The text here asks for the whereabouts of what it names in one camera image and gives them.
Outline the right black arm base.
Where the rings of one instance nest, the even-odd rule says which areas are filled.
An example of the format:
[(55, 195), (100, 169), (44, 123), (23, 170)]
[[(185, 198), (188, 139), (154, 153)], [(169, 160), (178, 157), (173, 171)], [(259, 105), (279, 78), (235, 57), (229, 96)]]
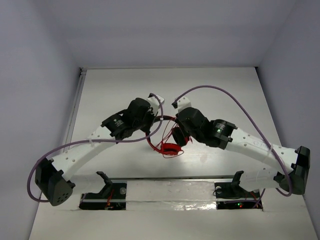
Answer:
[(216, 197), (218, 210), (263, 209), (259, 190), (246, 191), (238, 186), (232, 188), (231, 182), (216, 182), (212, 195)]

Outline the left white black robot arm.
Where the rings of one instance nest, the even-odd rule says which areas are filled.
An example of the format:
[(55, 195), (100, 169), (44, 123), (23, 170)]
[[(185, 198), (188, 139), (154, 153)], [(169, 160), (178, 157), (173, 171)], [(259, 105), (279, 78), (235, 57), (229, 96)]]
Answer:
[(35, 168), (35, 184), (53, 207), (64, 203), (76, 186), (75, 173), (104, 150), (119, 143), (132, 143), (136, 131), (147, 136), (159, 113), (163, 112), (164, 99), (150, 94), (148, 98), (135, 98), (123, 109), (104, 121), (86, 139), (66, 144), (66, 151), (51, 158), (43, 157)]

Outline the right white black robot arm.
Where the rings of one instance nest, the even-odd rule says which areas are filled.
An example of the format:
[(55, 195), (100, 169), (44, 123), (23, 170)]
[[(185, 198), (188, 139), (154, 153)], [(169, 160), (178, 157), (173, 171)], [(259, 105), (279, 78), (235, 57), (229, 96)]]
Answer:
[(238, 153), (268, 166), (257, 172), (238, 171), (230, 185), (238, 197), (256, 189), (278, 188), (294, 195), (304, 195), (311, 166), (311, 151), (266, 144), (235, 124), (222, 119), (208, 120), (198, 109), (185, 107), (176, 114), (178, 129), (173, 138), (184, 146), (182, 137), (192, 137), (208, 147)]

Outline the aluminium rail at front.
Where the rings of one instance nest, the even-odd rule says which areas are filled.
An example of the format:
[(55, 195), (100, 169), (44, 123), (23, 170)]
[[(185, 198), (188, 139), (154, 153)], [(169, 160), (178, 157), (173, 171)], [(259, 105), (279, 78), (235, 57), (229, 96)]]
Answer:
[(115, 180), (215, 180), (215, 179), (233, 179), (234, 175), (207, 175), (207, 176), (166, 176), (166, 177), (111, 177), (112, 181)]

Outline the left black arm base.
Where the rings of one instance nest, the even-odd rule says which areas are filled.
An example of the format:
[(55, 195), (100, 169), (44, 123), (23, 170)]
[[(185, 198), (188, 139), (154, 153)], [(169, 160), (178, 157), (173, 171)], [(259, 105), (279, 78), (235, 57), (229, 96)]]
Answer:
[(98, 193), (83, 193), (79, 208), (88, 211), (122, 211), (126, 210), (127, 183), (116, 182), (111, 187), (103, 187)]

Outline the white foil covered block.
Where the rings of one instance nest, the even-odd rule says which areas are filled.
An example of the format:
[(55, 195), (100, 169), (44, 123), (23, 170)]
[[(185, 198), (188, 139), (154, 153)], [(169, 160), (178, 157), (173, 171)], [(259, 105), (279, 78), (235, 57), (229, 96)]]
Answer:
[(137, 180), (126, 188), (128, 211), (211, 211), (214, 183), (200, 180)]

